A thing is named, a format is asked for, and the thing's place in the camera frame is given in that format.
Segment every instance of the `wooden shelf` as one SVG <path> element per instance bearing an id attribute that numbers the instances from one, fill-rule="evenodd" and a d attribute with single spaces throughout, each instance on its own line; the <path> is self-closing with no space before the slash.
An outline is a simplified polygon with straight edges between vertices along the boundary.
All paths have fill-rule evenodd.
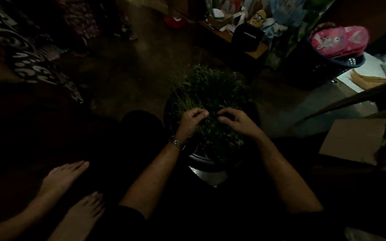
<path id="1" fill-rule="evenodd" d="M 224 31 L 214 30 L 211 27 L 209 27 L 204 21 L 199 21 L 199 24 L 202 25 L 204 28 L 210 30 L 214 34 L 220 36 L 225 41 L 228 41 L 229 43 L 232 42 L 233 36 L 227 30 L 224 30 Z M 259 47 L 257 48 L 257 50 L 255 50 L 254 52 L 245 52 L 245 53 L 248 54 L 249 56 L 255 58 L 255 59 L 258 59 L 268 49 L 269 49 L 269 47 L 265 43 L 260 41 L 260 44 L 259 44 Z"/>

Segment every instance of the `metal watch band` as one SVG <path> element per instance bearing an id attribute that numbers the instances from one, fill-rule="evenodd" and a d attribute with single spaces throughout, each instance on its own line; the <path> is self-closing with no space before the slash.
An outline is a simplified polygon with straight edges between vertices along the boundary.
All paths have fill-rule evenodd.
<path id="1" fill-rule="evenodd" d="M 176 145 L 179 149 L 181 150 L 184 150 L 184 143 L 182 143 L 181 141 L 177 140 L 174 138 L 174 136 L 171 136 L 171 138 L 169 139 L 172 143 L 174 143 L 174 145 Z"/>

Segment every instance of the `plush toy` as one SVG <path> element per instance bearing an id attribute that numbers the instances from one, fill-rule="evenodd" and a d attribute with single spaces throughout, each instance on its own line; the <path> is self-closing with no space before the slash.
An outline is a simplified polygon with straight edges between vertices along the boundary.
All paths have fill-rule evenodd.
<path id="1" fill-rule="evenodd" d="M 249 24 L 254 27 L 260 28 L 263 25 L 263 22 L 266 18 L 265 10 L 259 10 L 257 13 L 250 19 Z"/>

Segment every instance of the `pink backpack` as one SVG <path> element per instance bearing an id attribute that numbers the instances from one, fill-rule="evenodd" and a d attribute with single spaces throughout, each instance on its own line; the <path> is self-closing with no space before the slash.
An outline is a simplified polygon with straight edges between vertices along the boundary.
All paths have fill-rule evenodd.
<path id="1" fill-rule="evenodd" d="M 337 27 L 319 31 L 310 38 L 312 46 L 328 58 L 360 56 L 369 41 L 365 27 Z"/>

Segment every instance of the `hand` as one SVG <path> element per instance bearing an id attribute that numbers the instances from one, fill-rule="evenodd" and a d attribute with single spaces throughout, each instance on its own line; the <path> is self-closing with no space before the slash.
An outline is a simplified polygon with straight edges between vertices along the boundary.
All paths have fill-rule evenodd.
<path id="1" fill-rule="evenodd" d="M 209 112 L 201 108 L 184 112 L 174 138 L 183 143 L 186 142 L 188 138 L 193 136 L 199 123 L 207 116 L 209 116 Z"/>
<path id="2" fill-rule="evenodd" d="M 230 126 L 239 134 L 247 135 L 253 139 L 257 139 L 264 134 L 264 132 L 247 116 L 245 112 L 230 107 L 217 112 L 217 114 L 224 113 L 232 114 L 235 117 L 235 121 L 232 121 L 224 116 L 218 117 L 218 121 Z"/>

